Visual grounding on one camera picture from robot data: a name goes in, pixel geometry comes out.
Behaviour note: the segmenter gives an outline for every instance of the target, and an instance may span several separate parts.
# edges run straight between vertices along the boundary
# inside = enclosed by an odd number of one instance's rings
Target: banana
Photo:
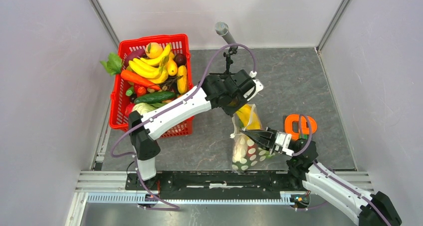
[[[139,66],[137,63],[135,63],[134,61],[129,61],[129,66],[131,67],[131,69],[141,75],[142,77],[145,78],[150,78],[150,79],[154,79],[159,77],[162,74],[163,71],[163,66],[159,67],[158,69],[156,69],[155,71],[146,71],[144,70],[141,66]]]
[[[138,58],[134,58],[132,61],[135,62],[137,65],[139,65],[145,71],[153,72],[153,71],[157,70],[156,67],[147,65],[146,63],[144,63],[143,61],[141,61]]]
[[[162,58],[165,57],[165,56],[168,56],[170,54],[171,50],[172,50],[172,45],[167,44],[166,47],[165,47],[165,49],[163,50],[162,54],[160,54],[159,57],[154,58],[154,59],[141,58],[141,60],[144,63],[146,63],[146,64],[148,64],[150,66],[158,66],[159,63],[160,63],[160,61],[162,60]]]
[[[236,114],[244,126],[248,125],[250,116],[252,117],[250,125],[246,127],[247,130],[259,130],[261,128],[257,114],[255,112],[251,114],[251,106],[245,104],[236,112]]]
[[[155,79],[148,79],[149,81],[155,83],[155,84],[162,84],[163,82],[165,82],[169,77],[168,71],[167,70],[162,70],[162,74]]]

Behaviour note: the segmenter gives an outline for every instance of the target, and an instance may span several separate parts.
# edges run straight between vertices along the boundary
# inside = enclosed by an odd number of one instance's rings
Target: microphone grille
[[[229,31],[229,27],[226,23],[219,21],[214,25],[214,29],[216,30],[216,33],[220,36],[225,35]]]

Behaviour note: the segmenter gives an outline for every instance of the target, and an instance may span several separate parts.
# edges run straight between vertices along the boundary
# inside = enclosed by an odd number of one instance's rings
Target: black wire
[[[132,178],[131,178],[131,176],[129,176],[128,169],[129,169],[129,167],[131,167],[131,165],[132,165],[134,162],[135,162],[135,161],[130,162],[130,163],[128,164],[128,167],[126,168],[126,175],[128,176],[128,178],[129,178],[129,180],[130,180],[130,181],[132,181]]]

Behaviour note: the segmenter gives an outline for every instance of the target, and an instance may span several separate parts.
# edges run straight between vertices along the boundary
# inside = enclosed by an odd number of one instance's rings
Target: lemon
[[[151,42],[146,47],[146,54],[148,58],[154,59],[160,56],[163,52],[163,47],[156,42]]]

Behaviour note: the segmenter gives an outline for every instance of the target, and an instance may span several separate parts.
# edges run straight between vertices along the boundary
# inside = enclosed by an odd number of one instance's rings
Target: gray floor
[[[318,125],[313,135],[318,147],[318,160],[334,169],[352,169],[354,162],[348,148],[339,116],[316,52],[312,48],[254,49],[257,57],[257,78],[265,88],[253,99],[264,126],[283,129],[283,116],[307,114]],[[198,82],[214,50],[191,51],[193,81]],[[252,60],[245,50],[233,57],[232,72],[252,69]],[[212,72],[223,72],[225,61],[219,56]],[[231,170],[233,132],[230,117],[214,109],[199,114],[193,121],[194,133],[189,136],[158,140],[162,152],[156,157],[157,170]],[[111,145],[123,134],[112,131],[103,163],[104,171],[123,171],[129,158],[110,157]],[[131,150],[128,138],[117,153]],[[287,169],[288,158],[276,155],[259,162],[252,169]]]
[[[312,206],[322,202],[316,197]],[[153,212],[129,204],[87,204],[83,226],[353,226],[330,204],[295,213],[281,205],[180,205],[179,212]]]

